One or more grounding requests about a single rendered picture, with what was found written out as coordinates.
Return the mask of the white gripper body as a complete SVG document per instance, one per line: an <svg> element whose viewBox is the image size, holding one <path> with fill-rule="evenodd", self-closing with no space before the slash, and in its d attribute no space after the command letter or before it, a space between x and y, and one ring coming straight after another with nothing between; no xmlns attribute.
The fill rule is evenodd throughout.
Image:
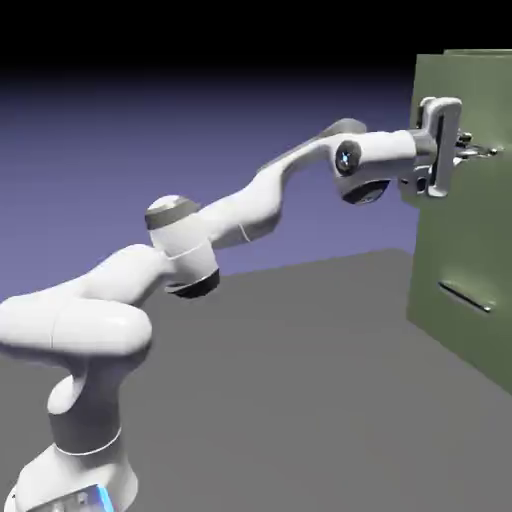
<svg viewBox="0 0 512 512"><path fill-rule="evenodd" d="M455 168L462 101L452 97L425 97L419 103L417 164L427 167L426 194L446 197Z"/></svg>

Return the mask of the curved silver drawer handle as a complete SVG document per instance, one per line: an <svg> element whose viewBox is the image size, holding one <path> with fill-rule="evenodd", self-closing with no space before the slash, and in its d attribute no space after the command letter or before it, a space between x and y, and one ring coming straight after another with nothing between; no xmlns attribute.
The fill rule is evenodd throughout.
<svg viewBox="0 0 512 512"><path fill-rule="evenodd" d="M456 156L461 160L471 160L479 158L491 158L500 153L500 148L487 147L478 144L458 144Z"/></svg>

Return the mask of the green drawer front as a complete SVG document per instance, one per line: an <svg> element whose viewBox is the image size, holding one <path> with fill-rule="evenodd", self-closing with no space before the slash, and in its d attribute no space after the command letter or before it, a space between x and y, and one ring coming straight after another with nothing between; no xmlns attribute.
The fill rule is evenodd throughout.
<svg viewBox="0 0 512 512"><path fill-rule="evenodd" d="M425 96L461 99L461 129L501 151L460 164L449 195L420 206L417 240L512 239L512 50L418 56L413 100Z"/></svg>
<svg viewBox="0 0 512 512"><path fill-rule="evenodd" d="M486 314L450 296L440 280L494 301L494 310ZM512 240L416 237L407 318L512 395Z"/></svg>

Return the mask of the green cabinet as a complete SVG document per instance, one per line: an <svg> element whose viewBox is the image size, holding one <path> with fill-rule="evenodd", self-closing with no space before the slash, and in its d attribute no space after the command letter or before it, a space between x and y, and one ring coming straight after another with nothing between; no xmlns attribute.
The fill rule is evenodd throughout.
<svg viewBox="0 0 512 512"><path fill-rule="evenodd" d="M512 395L512 49L417 58L411 108L463 102L461 129L498 155L454 171L444 199L419 209L407 316Z"/></svg>

